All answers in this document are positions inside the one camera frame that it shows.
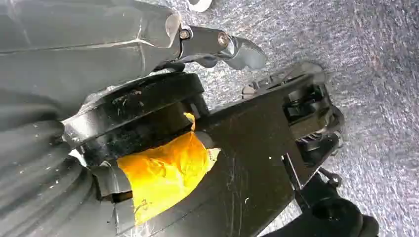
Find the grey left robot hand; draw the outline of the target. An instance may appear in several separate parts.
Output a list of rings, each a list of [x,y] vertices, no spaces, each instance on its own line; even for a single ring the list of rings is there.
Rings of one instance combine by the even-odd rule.
[[[102,199],[101,177],[71,156],[63,120],[86,97],[173,62],[265,65],[248,39],[191,28],[137,0],[3,0],[0,3],[0,234],[115,237],[134,225],[132,201]]]

